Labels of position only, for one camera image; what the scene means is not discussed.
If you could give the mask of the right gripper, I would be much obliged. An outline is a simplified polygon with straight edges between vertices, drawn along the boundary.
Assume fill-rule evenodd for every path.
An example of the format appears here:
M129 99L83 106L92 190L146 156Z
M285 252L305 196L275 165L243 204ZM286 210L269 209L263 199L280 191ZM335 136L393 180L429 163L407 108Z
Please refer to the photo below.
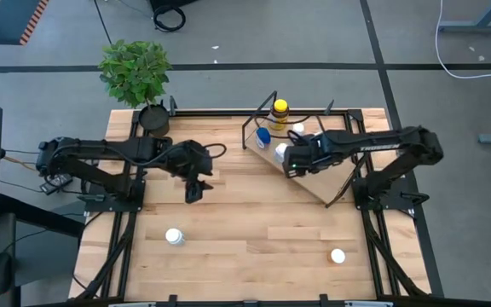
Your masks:
M321 151L320 134L294 136L288 148L291 148L290 161L282 163L286 177L297 177L297 171L320 171L330 166L330 156Z

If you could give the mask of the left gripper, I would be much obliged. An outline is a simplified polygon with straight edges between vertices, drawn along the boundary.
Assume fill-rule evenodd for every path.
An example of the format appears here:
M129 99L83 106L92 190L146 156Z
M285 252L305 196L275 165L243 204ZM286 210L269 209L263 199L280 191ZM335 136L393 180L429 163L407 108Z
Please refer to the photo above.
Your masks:
M204 146L196 141L180 142L170 152L170 173L182 178L196 178L199 174L212 175L212 160ZM187 181L185 202L193 204L201 200L203 190L213 187L205 181Z

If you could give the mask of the white bottle blue cap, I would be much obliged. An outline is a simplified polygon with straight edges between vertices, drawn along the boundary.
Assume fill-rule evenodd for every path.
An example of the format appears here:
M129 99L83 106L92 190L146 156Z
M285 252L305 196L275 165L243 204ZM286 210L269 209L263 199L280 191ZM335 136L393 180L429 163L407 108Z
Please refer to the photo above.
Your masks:
M258 127L255 131L255 140L259 148L268 148L271 143L271 135L265 127Z

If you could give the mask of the amber bottle yellow cap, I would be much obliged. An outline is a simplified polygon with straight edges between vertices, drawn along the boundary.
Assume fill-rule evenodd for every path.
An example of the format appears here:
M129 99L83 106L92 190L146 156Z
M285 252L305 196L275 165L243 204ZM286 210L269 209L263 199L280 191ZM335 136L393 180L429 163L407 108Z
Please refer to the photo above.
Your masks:
M274 101L269 114L269 127L272 130L282 130L286 126L289 116L289 105L284 99Z

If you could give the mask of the black plant pot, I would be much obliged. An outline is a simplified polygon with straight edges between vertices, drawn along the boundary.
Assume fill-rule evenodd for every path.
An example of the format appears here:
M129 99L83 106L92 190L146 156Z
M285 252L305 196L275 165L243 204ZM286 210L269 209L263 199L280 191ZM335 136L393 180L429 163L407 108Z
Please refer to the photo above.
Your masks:
M170 130L170 114L164 106L148 105L139 113L139 124L155 137L165 136Z

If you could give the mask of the green artificial plant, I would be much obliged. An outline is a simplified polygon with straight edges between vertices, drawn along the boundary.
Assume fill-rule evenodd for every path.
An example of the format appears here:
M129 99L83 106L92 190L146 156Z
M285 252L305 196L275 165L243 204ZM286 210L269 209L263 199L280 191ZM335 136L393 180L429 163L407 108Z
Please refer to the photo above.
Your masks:
M159 105L172 65L160 43L123 39L102 49L100 80L108 95L128 107Z

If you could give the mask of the black power adapter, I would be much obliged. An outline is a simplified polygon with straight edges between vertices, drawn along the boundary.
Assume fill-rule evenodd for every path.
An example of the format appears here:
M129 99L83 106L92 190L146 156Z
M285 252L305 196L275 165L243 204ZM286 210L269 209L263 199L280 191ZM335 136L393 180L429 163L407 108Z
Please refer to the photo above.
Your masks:
M40 190L46 195L62 192L66 186L72 182L72 177L68 174L59 174L48 178L45 183L39 186Z

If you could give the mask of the grey desk leg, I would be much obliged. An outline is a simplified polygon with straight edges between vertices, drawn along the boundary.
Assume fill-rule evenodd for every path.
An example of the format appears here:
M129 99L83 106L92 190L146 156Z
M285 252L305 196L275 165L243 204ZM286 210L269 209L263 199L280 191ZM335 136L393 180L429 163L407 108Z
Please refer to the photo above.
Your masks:
M491 32L491 5L477 20L469 21L443 21L443 5L444 1L441 0L439 16L436 23L436 30L438 32Z

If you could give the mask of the orange striped floor mat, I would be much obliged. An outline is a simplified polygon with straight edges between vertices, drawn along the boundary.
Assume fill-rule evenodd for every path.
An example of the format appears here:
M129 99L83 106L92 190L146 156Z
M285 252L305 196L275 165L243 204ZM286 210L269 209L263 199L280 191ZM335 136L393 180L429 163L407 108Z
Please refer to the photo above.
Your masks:
M0 44L26 45L49 0L0 0Z

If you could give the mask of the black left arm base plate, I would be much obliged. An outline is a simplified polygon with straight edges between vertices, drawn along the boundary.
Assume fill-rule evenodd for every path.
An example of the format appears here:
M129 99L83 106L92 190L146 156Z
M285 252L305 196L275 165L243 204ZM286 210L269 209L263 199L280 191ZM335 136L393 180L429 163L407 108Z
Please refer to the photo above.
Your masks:
M92 184L89 193L80 196L86 211L138 212L143 207L146 181L135 180L128 196L109 193L102 186Z

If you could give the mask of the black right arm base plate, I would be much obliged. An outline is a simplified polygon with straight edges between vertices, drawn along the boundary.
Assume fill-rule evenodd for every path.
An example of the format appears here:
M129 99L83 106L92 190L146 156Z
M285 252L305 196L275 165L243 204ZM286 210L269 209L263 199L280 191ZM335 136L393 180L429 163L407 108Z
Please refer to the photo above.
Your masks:
M409 193L405 179L398 179L376 196L367 193L367 180L357 178L351 184L355 204L359 210L382 211L382 210L412 210L427 201L430 196L422 193Z

